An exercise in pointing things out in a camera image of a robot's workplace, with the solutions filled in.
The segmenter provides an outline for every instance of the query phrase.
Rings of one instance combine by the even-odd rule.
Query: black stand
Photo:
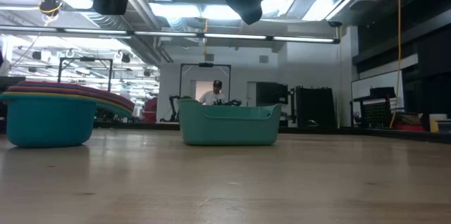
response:
[[[215,65],[212,63],[183,63],[180,65],[180,80],[178,83],[178,95],[181,97],[182,96],[182,73],[183,73],[183,67],[184,66],[199,66],[199,67],[204,67],[204,68],[212,68],[214,66],[225,66],[228,68],[228,101],[230,101],[230,79],[232,76],[232,66],[231,65]]]
[[[69,63],[63,67],[63,62],[65,60],[69,60]],[[61,73],[64,69],[66,69],[73,61],[84,61],[84,62],[95,62],[95,61],[109,61],[110,62],[110,69],[109,69],[109,76],[108,76],[108,92],[111,91],[111,77],[113,75],[113,59],[111,58],[90,58],[90,57],[81,57],[81,58],[60,58],[59,59],[59,69],[58,69],[58,83],[61,83]]]

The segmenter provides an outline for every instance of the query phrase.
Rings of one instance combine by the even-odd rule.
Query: black speaker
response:
[[[123,54],[121,61],[124,63],[129,63],[130,62],[130,54]]]
[[[34,59],[37,59],[37,60],[41,60],[42,52],[41,51],[33,51],[31,57]]]
[[[318,127],[335,128],[335,108],[332,89],[305,89],[296,87],[297,126],[308,127],[312,120]]]

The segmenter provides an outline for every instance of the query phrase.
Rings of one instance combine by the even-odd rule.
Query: person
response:
[[[208,91],[199,99],[201,104],[205,105],[221,105],[225,103],[226,97],[221,93],[223,83],[220,80],[213,82],[213,91]]]

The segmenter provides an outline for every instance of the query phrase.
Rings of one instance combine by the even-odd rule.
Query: cable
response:
[[[37,7],[38,7],[39,10],[41,11],[41,13],[51,13],[51,14],[53,15],[57,10],[59,10],[59,9],[62,7],[63,2],[61,2],[56,8],[53,8],[53,9],[48,10],[48,11],[42,10],[42,9],[41,9],[41,4],[42,4],[42,2],[39,2],[39,3],[37,4]]]
[[[397,82],[396,82],[396,100],[395,100],[395,110],[393,111],[392,120],[390,122],[390,129],[393,127],[395,122],[395,116],[397,112],[398,94],[400,91],[400,73],[401,73],[401,57],[402,57],[402,30],[401,30],[401,0],[397,0]]]
[[[50,23],[51,23],[51,21],[46,21],[45,24],[44,24],[44,27],[48,27]],[[41,32],[37,35],[37,37],[36,37],[36,39],[33,41],[33,43],[31,43],[31,45],[28,47],[27,51],[26,51],[26,52],[25,52],[18,60],[16,60],[16,61],[13,63],[13,65],[12,65],[11,67],[15,66],[17,63],[20,62],[20,60],[22,60],[23,58],[25,58],[25,56],[27,56],[28,52],[29,52],[29,51],[33,48],[33,46],[36,44],[36,41],[39,39],[39,37],[41,37]]]
[[[340,40],[343,39],[343,26],[340,26]],[[338,94],[338,129],[341,127],[341,111],[342,111],[342,42],[340,42],[340,92]]]

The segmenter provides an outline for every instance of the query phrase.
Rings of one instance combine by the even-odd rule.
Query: metal frame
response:
[[[69,60],[69,64],[65,65],[63,67],[63,62],[65,60]],[[111,91],[111,77],[113,76],[113,59],[112,58],[90,58],[90,57],[82,57],[82,58],[60,58],[59,59],[59,68],[58,68],[58,83],[61,83],[61,73],[64,69],[66,69],[73,61],[85,61],[85,62],[94,62],[94,61],[109,61],[110,62],[110,68],[109,68],[109,76],[108,76],[108,92]]]
[[[211,64],[211,67],[215,67],[215,66],[225,66],[228,68],[228,101],[230,101],[230,79],[232,77],[232,66],[231,65],[216,65],[216,64]],[[202,63],[182,63],[180,64],[180,79],[178,82],[178,96],[181,97],[182,96],[182,72],[183,72],[183,67],[184,66],[199,66],[199,67],[206,67],[206,66],[202,66]]]
[[[339,44],[340,39],[333,37],[307,37],[307,36],[272,36],[272,35],[244,35],[244,34],[221,34],[203,32],[165,32],[165,31],[139,31],[139,30],[94,30],[79,29],[69,27],[37,27],[37,26],[11,26],[0,25],[0,30],[8,35],[34,35],[41,33],[41,36],[65,37],[93,37],[108,36],[111,38],[131,38],[131,37],[194,37],[194,38],[219,38],[219,39],[240,39],[260,42],[300,42],[311,44]]]

